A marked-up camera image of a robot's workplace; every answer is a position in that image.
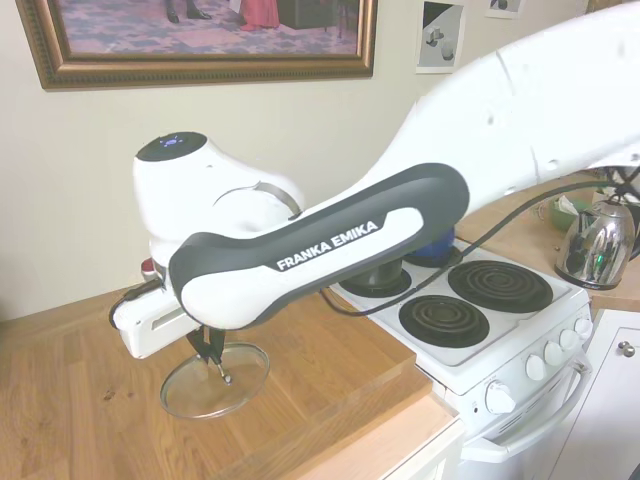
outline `white knob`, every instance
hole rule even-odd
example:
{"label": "white knob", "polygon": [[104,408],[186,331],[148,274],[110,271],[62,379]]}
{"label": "white knob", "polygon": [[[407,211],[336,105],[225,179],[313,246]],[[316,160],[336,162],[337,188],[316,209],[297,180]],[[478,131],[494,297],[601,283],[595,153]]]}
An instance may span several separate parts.
{"label": "white knob", "polygon": [[527,371],[527,377],[531,380],[535,380],[536,382],[542,380],[547,374],[547,369],[544,366],[544,360],[537,355],[529,355],[525,369]]}
{"label": "white knob", "polygon": [[487,387],[485,398],[487,410],[494,415],[501,413],[511,413],[516,408],[516,402],[511,398],[511,390],[500,382],[491,382]]}
{"label": "white knob", "polygon": [[437,40],[438,37],[436,37],[436,32],[435,29],[433,27],[429,27],[427,28],[427,43],[431,43],[434,40]]}
{"label": "white knob", "polygon": [[564,354],[562,348],[556,342],[549,342],[544,347],[544,360],[549,365],[560,365],[564,360]]}
{"label": "white knob", "polygon": [[587,340],[593,332],[593,323],[591,323],[591,320],[581,318],[573,328],[580,337],[580,340]]}
{"label": "white knob", "polygon": [[573,330],[563,330],[560,333],[560,346],[563,350],[573,350],[580,344],[580,337]]}

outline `black cable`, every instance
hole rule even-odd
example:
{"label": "black cable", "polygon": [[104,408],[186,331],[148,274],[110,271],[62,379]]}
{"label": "black cable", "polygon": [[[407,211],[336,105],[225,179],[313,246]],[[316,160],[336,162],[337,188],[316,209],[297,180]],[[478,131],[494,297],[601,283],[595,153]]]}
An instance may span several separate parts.
{"label": "black cable", "polygon": [[156,277],[149,280],[148,282],[143,283],[142,285],[139,285],[137,287],[133,287],[127,290],[124,293],[124,295],[120,297],[120,299],[116,303],[111,305],[111,309],[109,309],[109,323],[111,324],[111,326],[116,330],[118,329],[113,317],[115,316],[116,310],[120,305],[122,305],[125,302],[130,302],[131,300],[135,300],[141,295],[144,295],[145,293],[148,293],[152,290],[157,290],[161,286],[162,286],[162,279],[160,277]]}
{"label": "black cable", "polygon": [[[619,201],[621,202],[624,196],[629,194],[633,195],[635,198],[640,199],[640,193],[631,183],[638,177],[638,175],[640,175],[640,167],[636,168],[629,177],[627,177],[627,174],[622,167],[607,167],[605,168],[605,172],[609,181],[615,182],[616,191],[611,196],[611,198],[618,197]],[[617,173],[618,176],[622,179],[622,183],[615,181],[615,173]]]}
{"label": "black cable", "polygon": [[553,197],[554,195],[560,195],[561,193],[571,192],[573,190],[579,190],[581,188],[606,188],[606,187],[617,187],[619,185],[620,184],[614,182],[613,180],[606,181],[606,182],[605,181],[581,182],[581,183],[574,183],[572,185],[567,185],[567,186],[564,186],[564,187],[554,188],[553,190],[549,190],[549,191],[547,191],[545,193],[542,193],[542,194],[532,198],[531,200],[523,203],[518,208],[516,208],[513,212],[511,212],[509,215],[504,217],[504,219],[501,222],[499,222],[498,224],[496,224],[495,227],[493,227],[491,230],[489,230],[487,233],[485,233],[482,237],[480,237],[478,240],[476,240],[475,242],[470,244],[467,248],[465,248],[465,250],[462,252],[461,257],[454,258],[453,262],[447,263],[447,265],[445,265],[444,267],[442,267],[439,270],[437,270],[436,272],[434,272],[433,275],[431,275],[429,278],[427,278],[426,280],[423,280],[422,282],[420,282],[415,287],[407,290],[402,295],[399,295],[399,296],[393,298],[392,300],[389,300],[388,302],[383,303],[382,305],[378,305],[377,307],[370,308],[369,310],[363,310],[361,312],[351,312],[349,310],[344,310],[344,309],[338,307],[336,304],[334,304],[323,290],[320,290],[320,295],[322,295],[322,298],[324,299],[324,301],[327,303],[327,305],[329,305],[329,307],[331,307],[331,309],[334,312],[337,312],[337,313],[339,313],[341,315],[345,315],[345,316],[348,316],[348,317],[366,317],[368,315],[373,315],[374,313],[378,313],[381,310],[384,310],[386,308],[389,308],[389,307],[392,307],[392,306],[398,304],[399,302],[409,298],[414,293],[417,293],[418,291],[422,290],[426,286],[428,286],[431,283],[433,283],[438,277],[440,277],[447,270],[449,270],[449,268],[451,268],[453,265],[459,263],[459,261],[460,261],[460,259],[462,257],[466,257],[471,252],[473,252],[476,248],[480,247],[484,242],[486,242],[491,237],[493,237],[496,233],[498,233],[511,220],[516,218],[518,215],[520,215],[525,210],[528,210],[529,208],[534,206],[536,203],[541,202],[542,200],[545,200],[545,199],[547,199],[549,197]]}

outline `framed painting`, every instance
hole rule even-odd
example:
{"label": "framed painting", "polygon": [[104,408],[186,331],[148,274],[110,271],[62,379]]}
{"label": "framed painting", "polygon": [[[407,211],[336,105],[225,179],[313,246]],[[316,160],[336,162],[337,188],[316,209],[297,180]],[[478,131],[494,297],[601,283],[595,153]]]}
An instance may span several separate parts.
{"label": "framed painting", "polygon": [[419,0],[416,73],[452,73],[462,53],[466,0]]}
{"label": "framed painting", "polygon": [[520,18],[525,0],[489,0],[487,17]]}
{"label": "framed painting", "polygon": [[634,0],[589,0],[587,13],[597,12],[603,8],[615,7],[621,3],[630,3]]}
{"label": "framed painting", "polygon": [[16,0],[44,89],[370,77],[377,0]]}

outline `gold picture frame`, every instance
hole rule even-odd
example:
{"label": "gold picture frame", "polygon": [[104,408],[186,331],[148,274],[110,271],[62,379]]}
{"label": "gold picture frame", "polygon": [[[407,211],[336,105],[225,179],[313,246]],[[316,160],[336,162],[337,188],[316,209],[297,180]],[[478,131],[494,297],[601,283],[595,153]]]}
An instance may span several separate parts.
{"label": "gold picture frame", "polygon": [[58,0],[16,3],[42,88],[55,90],[371,77],[377,0],[355,1],[358,14],[354,54],[73,52]]}

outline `wooden countertop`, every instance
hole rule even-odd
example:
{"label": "wooden countertop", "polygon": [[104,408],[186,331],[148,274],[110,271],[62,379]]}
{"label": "wooden countertop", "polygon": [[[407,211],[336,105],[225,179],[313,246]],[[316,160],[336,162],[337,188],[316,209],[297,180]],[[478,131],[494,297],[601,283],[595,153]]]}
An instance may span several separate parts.
{"label": "wooden countertop", "polygon": [[[176,419],[160,386],[193,352],[182,339],[131,358],[106,319],[117,296],[0,325],[3,479],[322,479],[360,441],[378,445],[363,462],[377,477],[452,422],[410,350],[318,295],[232,335],[269,355],[257,397],[219,419]],[[395,419],[406,434],[383,428]]]}
{"label": "wooden countertop", "polygon": [[[507,214],[527,200],[547,190],[581,181],[593,181],[594,177],[577,173],[517,192],[474,212],[456,226],[456,235],[467,242],[480,238]],[[568,193],[569,198],[581,197],[591,202],[593,189]],[[548,202],[543,203],[540,214],[537,208],[524,212],[505,226],[483,248],[521,263],[540,272],[556,276],[553,272],[565,233],[557,230],[549,220]],[[640,260],[629,262],[622,282],[613,290],[587,290],[592,309],[612,309],[640,312]]]}

